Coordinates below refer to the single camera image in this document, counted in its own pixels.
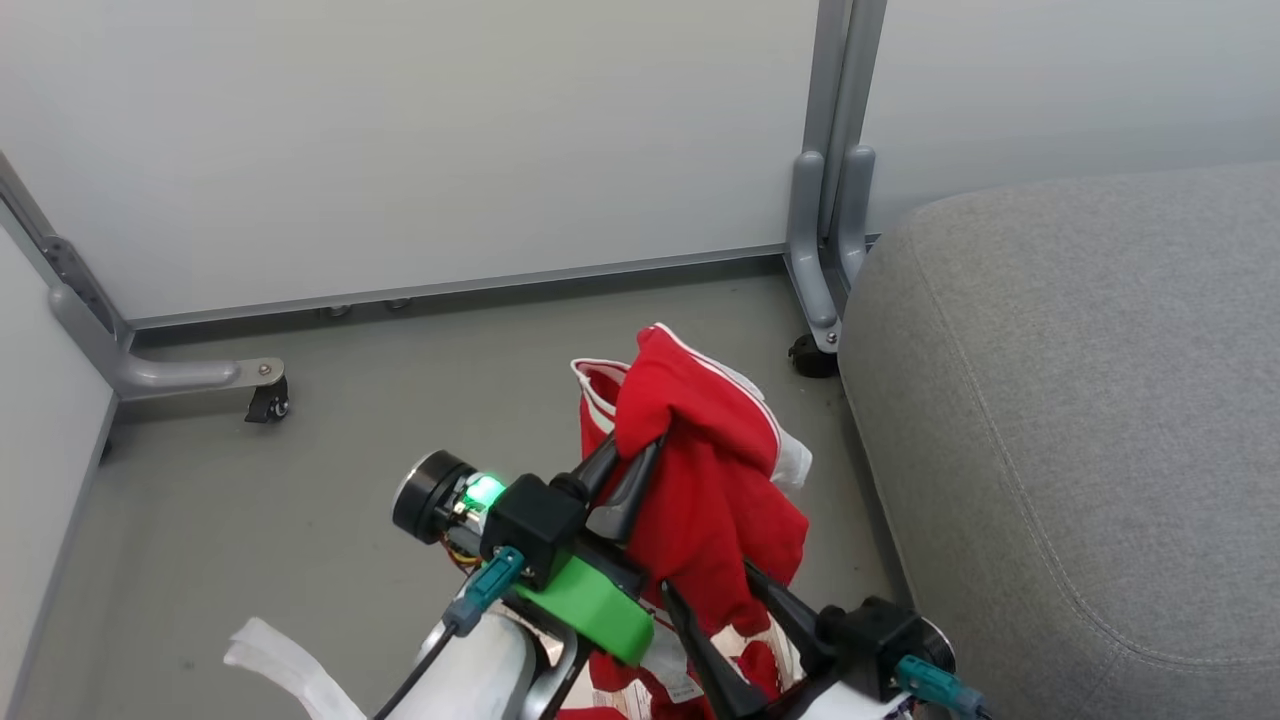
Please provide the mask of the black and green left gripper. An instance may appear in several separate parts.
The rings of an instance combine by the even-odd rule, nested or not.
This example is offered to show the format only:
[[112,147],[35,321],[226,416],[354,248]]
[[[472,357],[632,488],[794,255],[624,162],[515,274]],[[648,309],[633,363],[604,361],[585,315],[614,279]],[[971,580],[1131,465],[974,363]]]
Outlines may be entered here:
[[392,520],[472,564],[443,615],[445,634],[466,637],[503,603],[536,626],[636,667],[655,623],[640,597],[646,577],[625,548],[664,445],[659,436],[617,468],[620,452],[608,434],[571,473],[507,483],[451,452],[426,456],[402,480]]

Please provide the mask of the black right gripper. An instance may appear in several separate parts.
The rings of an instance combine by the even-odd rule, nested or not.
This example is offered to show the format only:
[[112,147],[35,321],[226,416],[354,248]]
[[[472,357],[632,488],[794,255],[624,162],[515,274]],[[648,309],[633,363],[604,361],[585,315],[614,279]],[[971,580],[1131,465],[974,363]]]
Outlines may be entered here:
[[[945,634],[915,610],[872,596],[851,611],[829,605],[819,612],[750,560],[744,561],[748,588],[765,606],[801,664],[828,664],[841,682],[861,694],[890,701],[901,689],[897,665],[914,656],[955,673],[955,652]],[[696,614],[669,580],[660,596],[716,720],[769,720],[769,701],[744,679],[701,632]]]

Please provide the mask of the red garment with white trim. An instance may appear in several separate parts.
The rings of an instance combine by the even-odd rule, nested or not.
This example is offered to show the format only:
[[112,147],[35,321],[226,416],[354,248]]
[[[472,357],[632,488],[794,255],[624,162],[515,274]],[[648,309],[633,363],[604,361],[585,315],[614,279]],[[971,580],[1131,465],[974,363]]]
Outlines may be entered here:
[[602,692],[643,685],[652,720],[713,720],[666,614],[660,584],[668,582],[705,635],[732,629],[745,639],[735,664],[777,698],[783,683],[765,641],[771,616],[751,596],[745,566],[783,585],[795,578],[809,521],[788,495],[804,486],[812,452],[745,375],[660,323],[637,333],[631,363],[580,357],[571,368],[585,454],[611,438],[631,461],[650,442],[663,443],[625,550],[646,578],[641,602],[657,615],[654,641],[637,667],[594,655],[591,683]]

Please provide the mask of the black caster wheel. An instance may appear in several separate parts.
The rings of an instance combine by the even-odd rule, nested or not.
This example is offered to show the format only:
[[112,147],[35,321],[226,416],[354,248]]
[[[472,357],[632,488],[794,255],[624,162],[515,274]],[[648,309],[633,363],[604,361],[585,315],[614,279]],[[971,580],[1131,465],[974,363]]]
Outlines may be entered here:
[[253,397],[246,410],[244,421],[253,424],[271,424],[282,421],[291,411],[291,397],[288,380],[284,375],[279,380],[260,386],[255,389]]
[[838,373],[836,354],[824,352],[813,334],[803,334],[788,347],[791,368],[801,377],[823,379]]

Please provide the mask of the white fabric strip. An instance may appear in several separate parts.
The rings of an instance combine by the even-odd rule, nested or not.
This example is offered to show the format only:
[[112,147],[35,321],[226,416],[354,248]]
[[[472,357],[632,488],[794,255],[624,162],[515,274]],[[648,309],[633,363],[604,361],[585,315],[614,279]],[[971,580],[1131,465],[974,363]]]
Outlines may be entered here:
[[223,662],[278,685],[310,720],[369,720],[308,651],[260,618],[232,635]]

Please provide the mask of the grey fabric sofa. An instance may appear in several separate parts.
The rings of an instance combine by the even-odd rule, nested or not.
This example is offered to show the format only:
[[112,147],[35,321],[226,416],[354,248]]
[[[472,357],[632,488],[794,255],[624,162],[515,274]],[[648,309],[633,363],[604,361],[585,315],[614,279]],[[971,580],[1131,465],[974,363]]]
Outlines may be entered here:
[[1280,161],[909,213],[838,352],[996,720],[1280,720]]

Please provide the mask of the grey partition bottom rail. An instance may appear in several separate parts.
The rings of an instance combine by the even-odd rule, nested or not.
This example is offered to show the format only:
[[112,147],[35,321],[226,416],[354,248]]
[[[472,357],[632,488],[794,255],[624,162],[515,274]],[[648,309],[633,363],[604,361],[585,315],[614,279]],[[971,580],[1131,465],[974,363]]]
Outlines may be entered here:
[[415,287],[376,290],[357,293],[339,293],[315,299],[294,299],[270,304],[251,304],[237,307],[224,307],[205,311],[178,313],[160,316],[143,316],[129,320],[133,331],[152,331],[179,325],[193,325],[207,322],[229,322],[252,316],[276,315],[332,307],[339,305],[358,305],[380,302],[393,299],[422,299],[443,295],[467,293],[476,291],[504,290],[532,284],[549,284],[567,281],[586,281],[607,275],[634,274],[644,272],[668,272],[686,266],[723,264],[755,260],[758,258],[778,258],[785,255],[782,243],[768,243],[745,249],[731,249],[709,252],[692,252],[678,256],[653,258],[625,263],[607,263],[590,266],[576,266],[553,272],[534,272],[503,275],[475,281],[452,281],[445,283],[422,284]]

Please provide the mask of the grey partition upright post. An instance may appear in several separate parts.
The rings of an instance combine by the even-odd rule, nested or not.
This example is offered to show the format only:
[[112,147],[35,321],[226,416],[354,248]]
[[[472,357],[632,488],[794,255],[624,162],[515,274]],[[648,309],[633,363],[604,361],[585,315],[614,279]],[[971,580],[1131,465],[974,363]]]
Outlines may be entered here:
[[867,256],[876,150],[860,141],[888,0],[820,0],[785,264],[808,332],[838,352],[844,301]]

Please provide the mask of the grey partition foot bracket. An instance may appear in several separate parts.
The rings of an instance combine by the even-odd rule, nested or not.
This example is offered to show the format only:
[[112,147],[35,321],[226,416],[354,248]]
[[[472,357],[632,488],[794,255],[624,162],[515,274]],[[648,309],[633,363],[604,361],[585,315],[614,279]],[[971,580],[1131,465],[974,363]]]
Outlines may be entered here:
[[279,357],[209,361],[154,361],[132,354],[131,327],[76,246],[61,237],[0,151],[0,202],[47,277],[47,305],[78,350],[123,401],[142,401],[228,389],[255,389],[285,377]]

